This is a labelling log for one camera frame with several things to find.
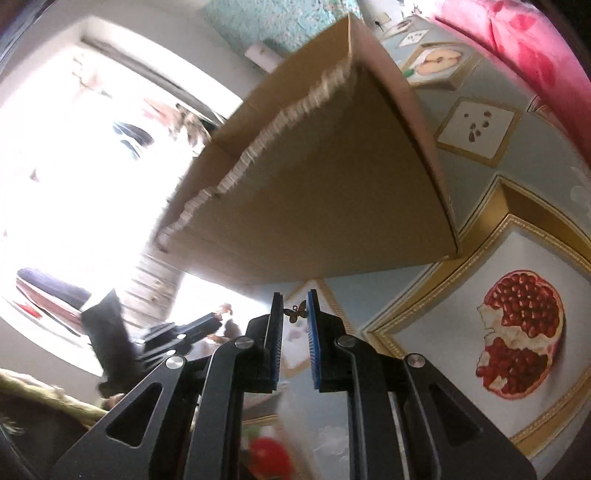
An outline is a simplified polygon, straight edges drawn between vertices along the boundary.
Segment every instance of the red tomato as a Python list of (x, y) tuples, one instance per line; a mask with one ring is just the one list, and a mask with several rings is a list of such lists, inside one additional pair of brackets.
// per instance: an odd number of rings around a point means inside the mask
[(250, 453), (250, 470), (263, 478), (280, 477), (288, 480), (292, 466), (290, 456), (285, 447), (270, 437), (259, 437), (248, 445)]

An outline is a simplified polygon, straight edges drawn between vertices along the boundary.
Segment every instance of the cardboard flap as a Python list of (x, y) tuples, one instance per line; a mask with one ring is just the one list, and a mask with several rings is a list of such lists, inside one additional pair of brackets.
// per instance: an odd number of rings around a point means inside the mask
[(436, 152), (396, 65), (346, 18), (268, 76), (214, 135), (165, 216), (173, 221), (158, 236), (162, 260), (230, 286), (455, 256)]

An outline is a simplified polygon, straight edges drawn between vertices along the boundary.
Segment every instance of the framed picture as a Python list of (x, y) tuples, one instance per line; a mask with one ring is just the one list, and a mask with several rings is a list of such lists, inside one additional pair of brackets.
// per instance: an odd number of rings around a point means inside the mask
[[(341, 310), (334, 295), (324, 280), (310, 280), (300, 285), (294, 292), (284, 300), (286, 309), (298, 307), (304, 301), (308, 292), (315, 288), (318, 292), (318, 301), (323, 312), (336, 315), (343, 319), (347, 333), (354, 333), (354, 329)], [(310, 348), (308, 342), (308, 322), (306, 319), (298, 318), (295, 323), (284, 322), (283, 338), (281, 344), (281, 370), (287, 377), (310, 367)]]
[(591, 394), (591, 241), (501, 176), (460, 235), (464, 255), (431, 266), (363, 334), (399, 358), (424, 353), (531, 458)]
[(395, 35), (400, 35), (401, 33), (408, 31), (408, 29), (413, 24), (413, 20), (414, 20), (413, 17), (407, 17), (404, 20), (398, 22), (393, 27), (390, 27), (389, 29), (387, 29), (386, 32), (384, 32), (382, 38), (380, 38), (380, 40), (385, 40), (386, 38), (390, 38)]
[(482, 56), (457, 42), (423, 43), (401, 67), (412, 87), (456, 90)]
[(427, 35), (429, 29), (425, 30), (415, 30), (413, 32), (408, 33), (398, 44), (398, 47), (406, 47), (408, 45), (414, 45), (415, 43), (419, 43), (421, 39)]
[(435, 132), (437, 146), (494, 168), (501, 161), (521, 112), (489, 100), (460, 97)]

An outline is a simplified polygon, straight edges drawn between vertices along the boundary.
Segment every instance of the pomegranate painting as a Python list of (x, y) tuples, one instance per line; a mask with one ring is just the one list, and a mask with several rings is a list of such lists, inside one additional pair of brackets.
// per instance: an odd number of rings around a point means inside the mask
[(488, 333), (476, 376), (507, 400), (524, 398), (544, 381), (564, 330), (558, 291), (537, 273), (505, 274), (478, 307)]

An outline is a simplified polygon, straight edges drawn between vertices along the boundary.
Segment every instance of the pink cushion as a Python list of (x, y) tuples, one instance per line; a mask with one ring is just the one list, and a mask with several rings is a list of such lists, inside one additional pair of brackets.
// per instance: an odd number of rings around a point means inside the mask
[(552, 23), (513, 0), (446, 0), (438, 19), (508, 63), (544, 99), (591, 164), (591, 82)]

